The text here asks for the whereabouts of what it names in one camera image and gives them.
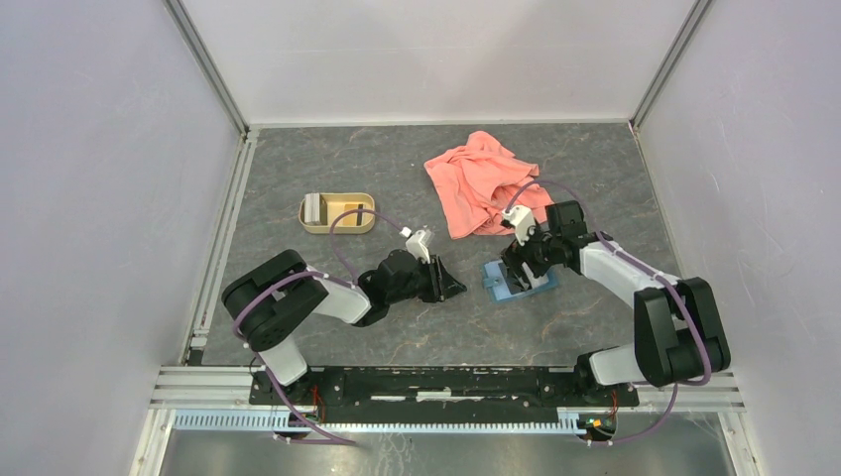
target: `white enclosure wall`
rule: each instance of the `white enclosure wall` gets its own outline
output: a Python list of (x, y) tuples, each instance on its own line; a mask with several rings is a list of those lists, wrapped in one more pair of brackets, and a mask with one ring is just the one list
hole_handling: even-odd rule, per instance
[(0, 474), (126, 474), (238, 135), (159, 1), (0, 6)]
[(246, 120), (616, 120), (691, 0), (185, 0)]
[(642, 126), (774, 475), (841, 464), (839, 18), (837, 2), (715, 2)]

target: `gray tabletop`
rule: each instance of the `gray tabletop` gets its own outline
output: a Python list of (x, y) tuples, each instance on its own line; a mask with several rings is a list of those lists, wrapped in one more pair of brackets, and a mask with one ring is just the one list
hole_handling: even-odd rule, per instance
[[(497, 259), (509, 236), (451, 240), (423, 162), (484, 130), (518, 159), (541, 166), (541, 177), (576, 189), (599, 224), (629, 252), (666, 272), (676, 263), (634, 138), (624, 124), (390, 126), (267, 129), (259, 136), (222, 287), (292, 248), (311, 266), (349, 278), (326, 235), (298, 223), (305, 193), (370, 193), (379, 211), (435, 232), (431, 252), (468, 291), (444, 303), (392, 306), (367, 328), (314, 316), (294, 334), (310, 365), (572, 365), (584, 352), (625, 344), (632, 313), (600, 285), (558, 268), (560, 286), (496, 304), (482, 288), (480, 267)], [(549, 190), (557, 201), (568, 199)], [(360, 271), (375, 268), (404, 239), (378, 221), (338, 244)], [(216, 307), (205, 365), (244, 365), (253, 354), (230, 332)]]

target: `aluminum frame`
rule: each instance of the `aluminum frame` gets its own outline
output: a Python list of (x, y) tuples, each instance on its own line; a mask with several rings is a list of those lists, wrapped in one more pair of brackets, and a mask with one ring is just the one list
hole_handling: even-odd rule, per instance
[(219, 69), (216, 68), (210, 52), (204, 45), (204, 41), (198, 34), (198, 30), (195, 28), (195, 24), (189, 17), (183, 3), (181, 0), (164, 0), (164, 5), (167, 6), (167, 10), (173, 16), (173, 21), (179, 27), (179, 31), (189, 50), (192, 52), (195, 62), (198, 63), (198, 67), (204, 73), (204, 77), (213, 89), (213, 93), (219, 98), (219, 102), (222, 104), (222, 108), (225, 110), (225, 114), (230, 119), (231, 124), (233, 124), (240, 134), (243, 136), (246, 135), (249, 132), (248, 122), (243, 117), (239, 107), (237, 107), (231, 91), (225, 85)]
[(225, 199), (219, 209), (216, 234), (210, 246), (204, 279), (193, 300), (192, 323), (182, 340), (181, 348), (184, 349), (180, 359), (182, 364), (186, 362), (190, 351), (201, 350), (207, 344), (207, 334), (210, 332), (210, 322), (213, 320), (213, 313), (219, 301), (222, 276), (228, 262), (228, 253), (231, 250), (231, 241), (234, 237), (242, 197), (245, 194), (245, 186), (248, 183), (248, 174), (251, 172), (254, 151), (257, 149), (258, 137), (260, 137), (259, 129), (248, 133), (231, 170)]
[[(570, 368), (557, 368), (569, 371)], [(284, 407), (254, 406), (248, 403), (251, 392), (252, 376), (247, 367), (163, 367), (158, 376), (152, 401), (147, 413), (146, 423), (138, 449), (135, 454), (131, 476), (153, 476), (160, 474), (170, 435), (181, 413), (195, 411), (237, 411), (237, 416), (261, 417), (265, 415), (286, 416), (289, 411)], [(621, 413), (662, 412), (669, 397), (670, 388), (657, 389), (643, 385), (638, 387), (640, 405), (635, 408), (620, 408)], [(312, 407), (301, 406), (302, 412), (311, 412)], [(559, 408), (559, 418), (576, 413), (602, 413), (607, 408)], [(678, 393), (675, 413), (715, 413), (719, 416), (724, 439), (738, 476), (761, 476), (763, 473), (760, 458), (753, 444), (747, 414), (742, 396), (732, 372), (713, 374), (712, 380), (705, 387), (682, 386)], [(400, 428), (394, 425), (338, 425), (327, 429), (395, 432)], [(253, 430), (237, 428), (229, 430)], [(423, 432), (453, 432), (453, 428), (442, 425), (440, 428), (420, 428)], [(505, 428), (456, 428), (460, 432), (497, 432), (497, 433), (535, 433), (560, 432), (553, 428), (540, 428), (533, 425), (514, 425)]]
[(660, 68), (658, 68), (657, 73), (655, 73), (652, 83), (649, 84), (649, 88), (643, 95), (643, 100), (640, 101), (640, 105), (637, 106), (637, 110), (631, 117), (631, 126), (633, 129), (639, 129), (642, 127), (646, 117), (649, 115), (649, 112), (651, 112), (655, 101), (658, 96), (660, 96), (662, 88), (665, 86), (665, 83), (674, 71), (675, 65), (680, 60), (683, 52), (686, 50), (686, 45), (688, 45), (689, 41), (691, 41), (698, 25), (706, 16), (712, 3), (713, 0), (695, 0), (692, 8), (689, 9), (689, 14), (686, 16), (686, 20), (683, 21), (683, 25), (677, 32), (677, 36), (674, 37), (674, 41), (672, 41), (671, 46), (668, 48), (665, 58), (662, 59)]

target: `black mounting bar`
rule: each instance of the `black mounting bar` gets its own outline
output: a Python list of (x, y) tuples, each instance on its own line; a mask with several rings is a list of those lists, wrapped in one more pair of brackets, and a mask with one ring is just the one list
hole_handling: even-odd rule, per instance
[[(295, 405), (317, 392), (330, 422), (557, 422), (558, 408), (640, 404), (627, 385), (582, 393), (569, 369), (550, 367), (323, 367), (286, 388)], [(251, 405), (283, 405), (264, 372), (256, 372)]]

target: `pink towel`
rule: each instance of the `pink towel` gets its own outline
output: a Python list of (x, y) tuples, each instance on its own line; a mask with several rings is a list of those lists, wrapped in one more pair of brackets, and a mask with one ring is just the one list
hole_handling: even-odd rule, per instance
[[(520, 187), (540, 174), (538, 166), (518, 161), (484, 131), (470, 134), (467, 144), (427, 161), (423, 166), (441, 199), (449, 236), (505, 235), (514, 230), (502, 226), (502, 210)], [(517, 199), (531, 208), (539, 223), (546, 221), (543, 209), (551, 204), (546, 190), (532, 185)]]

